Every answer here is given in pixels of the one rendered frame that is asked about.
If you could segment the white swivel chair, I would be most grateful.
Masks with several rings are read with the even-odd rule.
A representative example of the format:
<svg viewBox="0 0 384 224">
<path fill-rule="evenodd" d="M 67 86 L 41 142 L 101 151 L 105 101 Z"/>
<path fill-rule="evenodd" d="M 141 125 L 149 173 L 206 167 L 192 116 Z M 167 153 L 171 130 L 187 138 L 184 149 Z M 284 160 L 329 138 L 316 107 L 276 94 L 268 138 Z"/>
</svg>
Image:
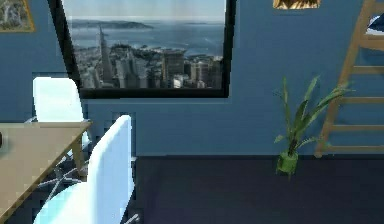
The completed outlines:
<svg viewBox="0 0 384 224">
<path fill-rule="evenodd" d="M 48 200 L 33 224 L 120 224 L 134 190 L 132 118 L 121 115 L 94 146 L 87 180 Z"/>
<path fill-rule="evenodd" d="M 70 78 L 54 78 L 54 77 L 35 77 L 33 79 L 33 101 L 35 115 L 26 123 L 32 122 L 86 122 L 83 115 L 83 109 L 79 92 L 75 82 Z M 75 155 L 83 155 L 90 146 L 91 139 L 88 131 L 84 131 L 80 138 L 80 149 L 73 151 L 70 149 L 54 168 L 55 178 L 42 182 L 39 188 L 52 185 L 46 201 L 51 200 L 64 183 L 80 183 L 81 180 L 72 178 L 74 171 L 79 168 L 73 168 L 68 172 L 64 172 L 60 165 L 74 159 Z"/>
</svg>

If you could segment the black framed window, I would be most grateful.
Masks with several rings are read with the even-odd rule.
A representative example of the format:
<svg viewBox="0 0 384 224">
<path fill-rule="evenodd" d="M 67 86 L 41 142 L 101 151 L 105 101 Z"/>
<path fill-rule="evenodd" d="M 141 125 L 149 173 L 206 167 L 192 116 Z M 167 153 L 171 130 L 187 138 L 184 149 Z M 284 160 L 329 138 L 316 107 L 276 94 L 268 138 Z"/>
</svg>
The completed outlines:
<svg viewBox="0 0 384 224">
<path fill-rule="evenodd" d="M 226 98 L 236 0 L 48 0 L 83 99 Z"/>
</svg>

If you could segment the green potted house plant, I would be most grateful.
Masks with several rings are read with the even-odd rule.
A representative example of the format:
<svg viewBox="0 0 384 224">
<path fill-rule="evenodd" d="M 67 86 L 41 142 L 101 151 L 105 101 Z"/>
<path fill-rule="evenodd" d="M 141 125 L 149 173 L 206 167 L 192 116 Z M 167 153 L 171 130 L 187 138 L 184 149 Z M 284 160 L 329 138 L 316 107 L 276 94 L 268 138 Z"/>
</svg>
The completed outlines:
<svg viewBox="0 0 384 224">
<path fill-rule="evenodd" d="M 279 97 L 282 100 L 284 120 L 286 124 L 286 134 L 279 134 L 275 137 L 274 142 L 278 143 L 282 140 L 287 142 L 287 148 L 283 150 L 277 160 L 276 172 L 284 173 L 291 178 L 295 173 L 299 154 L 298 149 L 312 142 L 324 142 L 324 138 L 320 136 L 312 136 L 304 138 L 307 128 L 318 118 L 318 116 L 334 101 L 343 97 L 346 93 L 352 92 L 349 83 L 344 82 L 336 86 L 328 95 L 322 98 L 312 109 L 308 108 L 311 100 L 312 92 L 318 83 L 319 77 L 314 77 L 300 103 L 294 116 L 291 116 L 289 106 L 289 91 L 287 78 L 282 79 L 282 92 Z"/>
</svg>

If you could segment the gold framed brown picture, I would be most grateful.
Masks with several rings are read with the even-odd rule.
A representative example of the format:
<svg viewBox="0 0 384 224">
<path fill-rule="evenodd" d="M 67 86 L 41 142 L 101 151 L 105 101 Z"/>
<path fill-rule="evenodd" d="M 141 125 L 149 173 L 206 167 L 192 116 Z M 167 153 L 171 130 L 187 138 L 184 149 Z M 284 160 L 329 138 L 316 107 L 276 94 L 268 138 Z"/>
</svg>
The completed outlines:
<svg viewBox="0 0 384 224">
<path fill-rule="evenodd" d="M 273 0 L 273 8 L 281 10 L 313 9 L 320 6 L 321 0 Z"/>
</svg>

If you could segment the wooden bunk bed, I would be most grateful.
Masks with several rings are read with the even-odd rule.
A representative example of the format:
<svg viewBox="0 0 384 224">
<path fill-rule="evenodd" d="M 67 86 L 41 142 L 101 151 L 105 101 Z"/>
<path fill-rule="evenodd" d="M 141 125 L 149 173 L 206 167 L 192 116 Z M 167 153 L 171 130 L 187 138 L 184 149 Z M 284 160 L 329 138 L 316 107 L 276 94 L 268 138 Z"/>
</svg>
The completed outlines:
<svg viewBox="0 0 384 224">
<path fill-rule="evenodd" d="M 358 66 L 356 57 L 361 48 L 384 51 L 384 34 L 373 34 L 368 31 L 373 15 L 384 13 L 384 2 L 363 0 L 350 44 L 337 82 L 337 86 L 351 84 L 351 75 L 382 75 L 382 66 Z M 328 144 L 329 135 L 333 131 L 384 131 L 384 125 L 339 125 L 335 123 L 339 106 L 342 104 L 384 104 L 384 97 L 339 97 L 333 100 L 327 109 L 326 117 L 320 133 L 321 141 L 316 145 L 314 156 L 321 158 L 325 153 L 357 151 L 384 152 L 384 145 L 376 146 L 333 146 Z"/>
</svg>

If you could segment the light wooden table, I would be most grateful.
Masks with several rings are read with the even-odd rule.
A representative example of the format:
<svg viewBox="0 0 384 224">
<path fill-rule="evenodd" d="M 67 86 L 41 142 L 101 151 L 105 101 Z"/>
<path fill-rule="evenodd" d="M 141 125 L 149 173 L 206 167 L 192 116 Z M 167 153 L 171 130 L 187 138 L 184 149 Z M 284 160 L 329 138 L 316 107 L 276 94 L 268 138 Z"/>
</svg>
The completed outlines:
<svg viewBox="0 0 384 224">
<path fill-rule="evenodd" d="M 5 224 L 69 150 L 73 150 L 78 174 L 84 179 L 82 135 L 91 124 L 0 123 L 0 224 Z"/>
</svg>

